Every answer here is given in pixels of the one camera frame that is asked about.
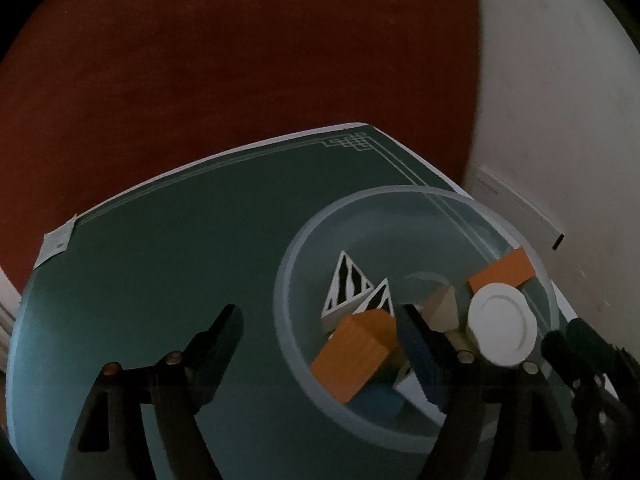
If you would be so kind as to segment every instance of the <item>orange block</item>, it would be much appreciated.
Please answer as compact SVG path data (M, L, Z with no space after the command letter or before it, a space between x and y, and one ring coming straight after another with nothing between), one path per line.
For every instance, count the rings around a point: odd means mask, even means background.
M349 402L399 350L396 320L382 309L345 317L311 363L311 373L338 402Z
M489 283L506 283L511 286L519 286L529 278L533 278L536 271L524 248L519 247L485 270L478 272L469 278L469 285L474 294Z

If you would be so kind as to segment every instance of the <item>silver screw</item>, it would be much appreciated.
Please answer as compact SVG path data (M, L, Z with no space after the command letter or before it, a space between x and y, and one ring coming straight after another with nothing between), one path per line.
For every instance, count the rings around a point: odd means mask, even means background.
M120 366L120 363L117 363L117 362L107 363L102 367L102 374L103 375L115 375L120 370L122 370L122 366Z
M462 364L469 365L474 361L475 357L471 352L466 350L458 352L458 361Z
M164 358L168 365L178 365L182 362L182 352L169 352Z
M522 368L529 375L535 375L538 373L538 365L530 361L524 361L522 363Z

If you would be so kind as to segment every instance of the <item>green table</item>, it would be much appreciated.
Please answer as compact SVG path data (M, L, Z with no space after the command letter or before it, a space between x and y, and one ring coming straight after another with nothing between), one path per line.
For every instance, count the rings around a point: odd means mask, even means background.
M375 447L326 418L280 353L272 294L306 221L359 190L460 190L366 124L285 136L191 164L81 216L68 249L32 274L9 363L12 444L37 480L58 480L100 367L152 364L216 318L245 313L244 337L198 424L227 480L408 480L424 455ZM152 408L145 430L171 479Z

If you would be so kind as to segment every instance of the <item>transparent plastic bowl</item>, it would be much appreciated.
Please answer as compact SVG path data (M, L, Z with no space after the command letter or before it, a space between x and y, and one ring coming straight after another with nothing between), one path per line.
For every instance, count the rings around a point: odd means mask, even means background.
M389 449L428 452L440 428L408 403L381 424L336 402L309 370L326 343L320 313L338 255L346 250L374 284L388 278L394 304L421 303L442 284L452 285L465 322L472 297L468 277L519 246L536 270L522 291L538 320L529 359L541 364L540 340L558 328L558 304L540 258L507 221L472 199L432 187L378 187L332 203L292 240L274 288L278 342L300 387L356 436ZM496 412L489 412L483 439L495 433L496 423Z

